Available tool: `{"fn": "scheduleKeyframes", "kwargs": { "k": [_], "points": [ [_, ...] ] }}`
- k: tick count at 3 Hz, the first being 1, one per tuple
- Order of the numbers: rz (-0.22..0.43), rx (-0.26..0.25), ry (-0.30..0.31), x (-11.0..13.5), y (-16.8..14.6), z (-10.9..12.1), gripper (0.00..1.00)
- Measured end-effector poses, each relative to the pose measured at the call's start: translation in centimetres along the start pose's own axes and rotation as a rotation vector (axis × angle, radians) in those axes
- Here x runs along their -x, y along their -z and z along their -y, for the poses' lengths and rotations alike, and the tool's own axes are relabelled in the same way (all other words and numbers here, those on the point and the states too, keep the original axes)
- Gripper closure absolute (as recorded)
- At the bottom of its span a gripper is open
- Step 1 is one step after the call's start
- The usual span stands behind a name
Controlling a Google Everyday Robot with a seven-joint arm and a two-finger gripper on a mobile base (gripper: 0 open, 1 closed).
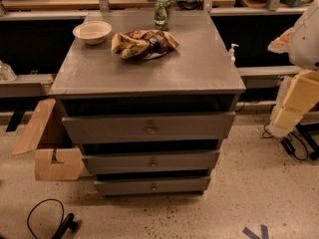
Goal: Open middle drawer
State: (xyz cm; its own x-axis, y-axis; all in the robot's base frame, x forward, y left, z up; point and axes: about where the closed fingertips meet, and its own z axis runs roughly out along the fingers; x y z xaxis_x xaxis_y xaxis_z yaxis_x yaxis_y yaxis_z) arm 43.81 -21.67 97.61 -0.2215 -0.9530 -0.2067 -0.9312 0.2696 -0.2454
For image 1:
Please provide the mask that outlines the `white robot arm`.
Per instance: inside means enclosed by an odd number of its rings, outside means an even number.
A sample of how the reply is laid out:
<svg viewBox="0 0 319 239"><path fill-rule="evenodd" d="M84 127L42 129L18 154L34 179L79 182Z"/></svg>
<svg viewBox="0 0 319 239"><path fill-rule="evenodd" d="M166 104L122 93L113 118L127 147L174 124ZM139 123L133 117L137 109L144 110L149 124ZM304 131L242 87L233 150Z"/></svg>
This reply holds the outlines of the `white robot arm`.
<svg viewBox="0 0 319 239"><path fill-rule="evenodd" d="M314 0L294 26L268 46L272 52L287 52L291 64L301 71L280 84L269 131L282 137L319 103L319 0Z"/></svg>

